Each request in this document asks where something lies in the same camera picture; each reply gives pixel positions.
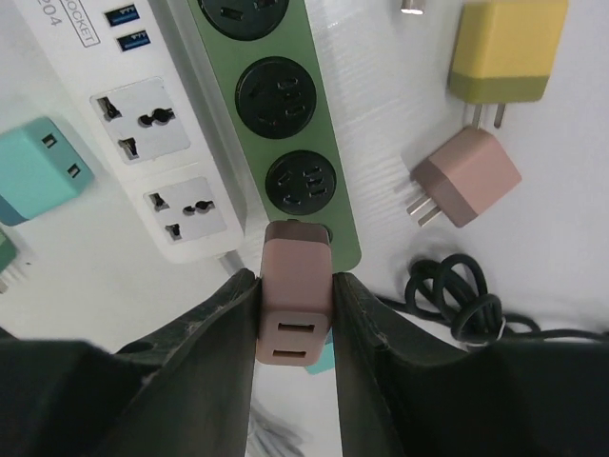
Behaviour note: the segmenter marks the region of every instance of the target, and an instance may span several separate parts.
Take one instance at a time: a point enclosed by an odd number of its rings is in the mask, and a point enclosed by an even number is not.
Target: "coiled black cable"
[[[477,291],[453,270],[458,265],[463,265],[471,271]],[[431,288],[425,283],[428,280],[432,281]],[[437,308],[438,312],[420,308],[415,297],[417,291]],[[445,291],[457,302],[456,308],[446,304]],[[582,338],[609,342],[609,332],[599,334],[571,328],[541,330],[533,319],[519,314],[503,313],[500,298],[488,293],[482,268],[476,260],[465,254],[453,254],[440,263],[433,260],[415,262],[410,268],[410,280],[404,291],[405,303],[379,298],[397,311],[449,327],[455,340],[472,346],[494,343],[500,338]],[[528,327],[529,331],[516,332],[509,324],[522,324]]]

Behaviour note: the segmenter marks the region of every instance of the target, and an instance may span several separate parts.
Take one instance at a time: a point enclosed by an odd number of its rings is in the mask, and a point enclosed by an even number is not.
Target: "green power strip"
[[[326,226],[333,237],[332,249],[335,271],[345,271],[356,267],[361,260],[362,253],[344,181],[343,167],[332,127],[330,111],[325,98],[324,82],[308,22],[305,2],[303,0],[256,0],[255,2],[250,0],[243,2],[244,5],[248,4],[248,8],[255,7],[256,10],[243,12],[232,8],[225,8],[222,2],[217,0],[204,0],[203,2],[201,0],[187,1],[214,73],[220,84],[228,112],[239,136],[246,160],[265,204],[269,219],[271,221],[298,219],[303,222]],[[206,11],[207,15],[204,14],[202,9],[203,4],[209,5],[209,9]],[[262,11],[265,14],[263,9],[270,10],[271,8],[275,9],[272,14],[264,17],[275,21],[275,23],[271,27],[268,24],[263,24],[265,36],[257,36],[254,39],[248,37],[247,39],[251,41],[243,41],[243,36],[241,37],[242,41],[233,39],[230,37],[230,30],[221,32],[218,24],[212,24],[211,19],[208,19],[210,11],[221,11],[223,17],[219,16],[219,21],[225,21],[224,23],[230,27],[232,27],[233,23],[229,22],[229,20],[235,21],[237,28],[233,31],[237,30],[236,33],[238,33],[239,27],[242,24],[243,27],[251,27],[247,25],[251,16],[243,17],[244,13],[254,14],[259,13],[256,11]],[[276,10],[285,8],[285,16],[283,16],[283,19],[280,18],[281,22],[277,24]],[[312,91],[316,94],[316,100],[309,100],[310,103],[302,103],[301,105],[295,103],[290,106],[289,109],[295,109],[295,115],[301,115],[298,112],[300,109],[307,111],[307,113],[303,114],[306,116],[306,122],[305,126],[301,129],[298,126],[294,128],[291,125],[288,128],[290,132],[286,135],[281,133],[275,134],[273,132],[275,122],[272,115],[274,114],[269,114],[268,119],[265,119],[264,115],[260,115],[258,119],[262,124],[260,124],[258,131],[264,135],[261,136],[261,134],[255,133],[251,126],[248,127],[244,123],[242,120],[244,112],[238,109],[237,103],[240,101],[240,92],[243,92],[243,90],[248,90],[248,93],[252,97],[256,95],[256,90],[258,90],[255,85],[252,86],[251,80],[247,81],[245,77],[247,70],[252,66],[256,66],[260,61],[264,61],[264,59],[269,60],[272,57],[280,57],[284,58],[283,60],[289,59],[295,62],[298,64],[295,67],[308,72],[310,80],[314,84],[314,88],[310,84],[307,86],[306,84],[310,83],[309,79],[302,78],[306,79],[306,81],[300,82],[302,89],[293,90],[292,92],[287,91],[285,93],[286,99],[292,96],[303,96],[303,93],[308,96]],[[264,82],[265,75],[271,74],[274,70],[276,69],[272,68],[271,65],[268,67],[268,70],[261,70],[256,77],[259,78],[259,81]],[[299,84],[298,78],[292,78],[292,80],[294,84]],[[286,79],[286,83],[289,85],[289,78]],[[301,201],[289,193],[283,196],[280,194],[279,200],[277,194],[274,194],[275,198],[273,198],[273,195],[269,196],[269,193],[273,193],[273,190],[269,190],[268,187],[267,176],[270,176],[269,171],[274,169],[275,172],[279,173],[274,181],[274,186],[277,188],[277,191],[281,192],[281,186],[284,182],[287,182],[290,176],[289,173],[284,173],[285,167],[281,164],[277,165],[277,161],[289,153],[292,153],[291,157],[298,156],[299,154],[294,154],[294,151],[312,151],[323,157],[317,156],[316,160],[315,156],[317,154],[307,155],[306,153],[306,157],[313,156],[313,163],[304,164],[303,160],[306,162],[306,159],[301,160],[299,163],[298,158],[295,162],[290,162],[290,164],[295,163],[298,170],[302,169],[300,166],[305,167],[304,176],[307,177],[307,183],[315,186],[317,183],[322,183],[323,177],[324,182],[333,181],[331,184],[335,186],[330,190],[321,187],[321,189],[315,189],[314,192],[310,193],[306,190],[305,198],[311,206],[305,207],[305,205],[301,205]],[[322,174],[319,176],[315,175],[316,171],[324,169],[324,164],[327,164],[327,162],[331,164],[333,173],[324,176]],[[302,192],[306,188],[303,187],[301,173],[298,174],[299,176],[295,176],[295,181],[293,182],[300,180],[298,181],[298,186],[299,191]],[[316,198],[319,196],[315,201],[309,199],[309,196],[313,194],[315,194]],[[292,201],[296,202],[294,210],[288,209],[286,212],[285,209],[289,207],[283,206],[282,199],[286,205],[289,205]]]

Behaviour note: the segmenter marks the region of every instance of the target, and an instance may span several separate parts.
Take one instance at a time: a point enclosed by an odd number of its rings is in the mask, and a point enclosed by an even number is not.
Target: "electrical outlet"
[[[98,94],[91,104],[128,165],[190,147],[161,78]]]
[[[356,267],[362,253],[306,2],[169,3],[190,60],[213,69],[268,218],[324,225],[334,270]]]
[[[198,240],[226,230],[226,222],[206,178],[155,190],[144,199],[171,244]]]

